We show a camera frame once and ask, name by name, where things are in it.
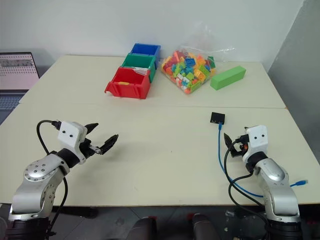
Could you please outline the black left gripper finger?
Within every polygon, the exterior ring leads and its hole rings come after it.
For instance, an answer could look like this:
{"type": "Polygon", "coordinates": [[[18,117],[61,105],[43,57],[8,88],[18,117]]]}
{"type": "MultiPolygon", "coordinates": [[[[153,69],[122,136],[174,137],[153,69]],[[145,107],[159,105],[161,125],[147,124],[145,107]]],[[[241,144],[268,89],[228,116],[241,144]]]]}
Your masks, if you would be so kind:
{"type": "Polygon", "coordinates": [[[99,123],[89,123],[86,124],[84,127],[86,128],[86,136],[90,134],[97,126],[99,123]]]}
{"type": "Polygon", "coordinates": [[[99,147],[99,154],[104,155],[106,152],[108,152],[114,144],[117,142],[119,135],[115,134],[111,136],[109,139],[107,139],[102,146],[99,147]]]}

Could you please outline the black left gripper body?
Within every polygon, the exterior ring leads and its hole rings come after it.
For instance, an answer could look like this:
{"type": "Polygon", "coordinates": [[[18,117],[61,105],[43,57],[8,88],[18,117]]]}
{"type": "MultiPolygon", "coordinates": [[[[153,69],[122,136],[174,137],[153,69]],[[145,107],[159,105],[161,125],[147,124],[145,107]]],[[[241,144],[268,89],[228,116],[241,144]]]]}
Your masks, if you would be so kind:
{"type": "Polygon", "coordinates": [[[92,146],[91,142],[91,140],[85,138],[84,141],[79,145],[80,152],[84,155],[85,159],[88,159],[94,154],[102,153],[101,149],[97,146],[92,146]]]}

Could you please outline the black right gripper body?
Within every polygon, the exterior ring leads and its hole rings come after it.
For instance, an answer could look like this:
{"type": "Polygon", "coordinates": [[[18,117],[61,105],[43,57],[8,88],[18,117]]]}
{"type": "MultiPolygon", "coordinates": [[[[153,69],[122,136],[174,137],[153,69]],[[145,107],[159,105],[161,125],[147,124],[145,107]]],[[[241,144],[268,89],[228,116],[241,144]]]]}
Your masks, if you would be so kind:
{"type": "Polygon", "coordinates": [[[238,156],[244,156],[245,153],[248,151],[248,143],[249,143],[249,135],[241,135],[240,137],[236,138],[233,144],[233,147],[235,144],[239,144],[239,150],[238,151],[238,156]]]}

